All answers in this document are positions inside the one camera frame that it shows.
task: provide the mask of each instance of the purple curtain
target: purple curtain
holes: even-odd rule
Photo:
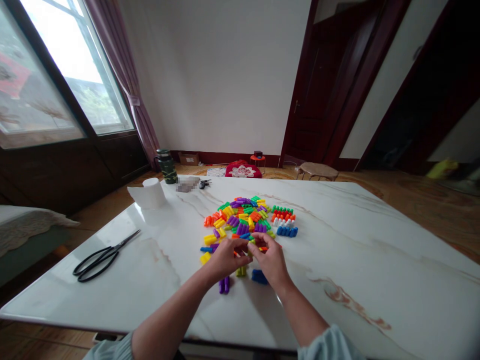
[[[155,170],[154,157],[157,155],[159,141],[142,101],[137,71],[119,5],[113,0],[84,2],[116,78],[128,98],[143,149]]]

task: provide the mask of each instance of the hand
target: hand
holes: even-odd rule
[[[246,256],[248,241],[237,238],[224,238],[215,252],[211,255],[210,260],[202,266],[202,269],[208,273],[208,278],[213,282],[219,282],[226,278],[239,267],[245,266],[252,262],[252,258]],[[240,257],[234,256],[234,250]]]
[[[280,245],[266,233],[254,232],[251,235],[255,238],[257,245],[265,243],[268,247],[267,252],[262,253],[256,245],[251,242],[248,243],[248,249],[260,264],[261,271],[275,292],[278,294],[280,291],[293,286],[285,264],[284,252]]]

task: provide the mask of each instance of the cardboard box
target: cardboard box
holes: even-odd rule
[[[182,165],[194,165],[197,166],[200,162],[198,152],[178,152],[178,157],[180,158],[180,164]]]

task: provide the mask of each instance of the wooden stool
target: wooden stool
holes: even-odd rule
[[[304,162],[302,165],[300,165],[300,167],[298,168],[296,179],[298,180],[299,175],[302,174],[301,179],[303,180],[305,173],[310,174],[308,180],[310,180],[312,177],[318,176],[319,181],[320,178],[326,178],[330,181],[335,181],[335,179],[339,175],[339,172],[333,167],[315,162]]]
[[[261,174],[262,175],[265,174],[265,172],[267,171],[267,159],[265,158],[265,156],[262,156],[261,158],[258,158],[255,155],[250,156],[250,160],[248,161],[248,163],[250,165],[252,164],[252,160],[255,161],[255,166],[259,169],[260,169],[260,166],[257,166],[257,162],[258,162],[258,165],[260,165],[260,162],[262,162],[262,161],[264,162],[263,163],[263,172]]]

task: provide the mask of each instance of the red stool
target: red stool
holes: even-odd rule
[[[267,171],[267,159],[265,158],[265,156],[262,156],[261,158],[258,158],[256,157],[255,155],[252,155],[250,156],[250,160],[248,161],[248,163],[251,165],[252,164],[252,160],[255,161],[255,166],[257,168],[259,168],[259,166],[257,165],[257,162],[258,164],[260,165],[260,162],[264,162],[263,163],[263,172],[261,173],[262,175],[265,174],[265,172]]]

